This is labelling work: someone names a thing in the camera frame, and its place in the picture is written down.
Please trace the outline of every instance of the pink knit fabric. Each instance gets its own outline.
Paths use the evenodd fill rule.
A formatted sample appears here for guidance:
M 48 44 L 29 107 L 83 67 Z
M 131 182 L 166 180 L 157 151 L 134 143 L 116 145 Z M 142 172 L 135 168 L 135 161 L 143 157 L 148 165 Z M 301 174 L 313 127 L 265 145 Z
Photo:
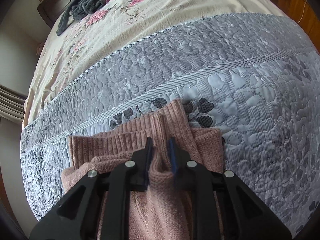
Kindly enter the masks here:
M 188 151 L 193 160 L 215 172 L 222 172 L 223 148 L 219 129 L 189 127 L 179 100 L 170 102 L 156 112 L 121 124 L 110 132 L 93 137 L 71 136 L 69 150 L 73 167 L 65 169 L 61 174 L 65 192 L 88 171 L 110 172 L 130 159 L 134 151 L 145 146 L 147 137 L 153 139 L 154 145 L 154 157 L 149 169 L 150 185 L 146 192 L 131 193 L 130 240 L 191 239 L 191 199 L 188 193 L 177 192 L 173 188 L 167 141 L 175 137 L 178 145 Z

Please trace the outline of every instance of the metal screw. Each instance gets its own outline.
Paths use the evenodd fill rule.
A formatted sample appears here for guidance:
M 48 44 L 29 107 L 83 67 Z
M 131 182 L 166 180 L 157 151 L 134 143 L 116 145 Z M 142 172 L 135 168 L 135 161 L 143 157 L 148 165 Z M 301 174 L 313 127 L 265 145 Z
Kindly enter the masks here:
M 136 165 L 136 163 L 134 161 L 126 161 L 125 162 L 125 166 L 130 168 L 130 167 L 133 167 L 134 165 Z
M 197 163 L 195 161 L 188 161 L 187 166 L 190 168 L 194 168 L 197 166 Z
M 88 177 L 89 178 L 94 178 L 97 175 L 98 175 L 98 172 L 95 171 L 95 170 L 91 170 L 91 171 L 88 172 Z
M 235 174 L 233 173 L 233 171 L 225 171 L 224 172 L 224 176 L 226 176 L 227 178 L 232 178 Z

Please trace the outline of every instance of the white cord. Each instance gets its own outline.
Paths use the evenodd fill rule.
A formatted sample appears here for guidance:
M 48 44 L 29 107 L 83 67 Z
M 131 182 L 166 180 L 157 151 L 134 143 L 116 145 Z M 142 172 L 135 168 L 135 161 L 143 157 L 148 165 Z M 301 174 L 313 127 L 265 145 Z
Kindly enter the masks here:
M 303 18 L 303 14 L 304 14 L 304 9 L 305 9 L 305 7 L 306 7 L 306 3 L 307 3 L 307 0 L 304 2 L 302 15 L 301 15 L 301 18 L 300 18 L 300 20 L 298 21 L 298 23 L 300 23 L 300 22 L 301 22 L 301 20 L 302 20 L 302 18 Z

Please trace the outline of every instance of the wall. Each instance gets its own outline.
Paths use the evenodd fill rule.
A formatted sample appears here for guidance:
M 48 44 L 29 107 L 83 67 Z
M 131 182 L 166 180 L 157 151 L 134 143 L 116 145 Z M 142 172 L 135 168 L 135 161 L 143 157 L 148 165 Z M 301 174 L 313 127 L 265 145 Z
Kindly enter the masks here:
M 38 0 L 16 0 L 0 25 L 0 84 L 28 95 L 38 57 L 36 48 L 50 28 L 37 11 Z M 13 213 L 27 236 L 37 223 L 27 202 L 20 165 L 21 126 L 0 123 L 0 165 Z
M 18 223 L 23 232 L 29 236 L 37 219 L 30 209 L 22 182 L 20 136 L 21 125 L 1 118 L 0 165 L 4 188 Z

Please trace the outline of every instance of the dark gray towel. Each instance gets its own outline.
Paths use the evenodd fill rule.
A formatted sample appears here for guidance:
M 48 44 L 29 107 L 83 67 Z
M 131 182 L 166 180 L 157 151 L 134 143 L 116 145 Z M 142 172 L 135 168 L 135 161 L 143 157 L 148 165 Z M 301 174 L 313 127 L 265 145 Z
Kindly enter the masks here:
M 72 0 L 60 19 L 57 36 L 60 36 L 68 27 L 70 14 L 75 20 L 81 20 L 88 14 L 96 12 L 105 4 L 105 0 Z

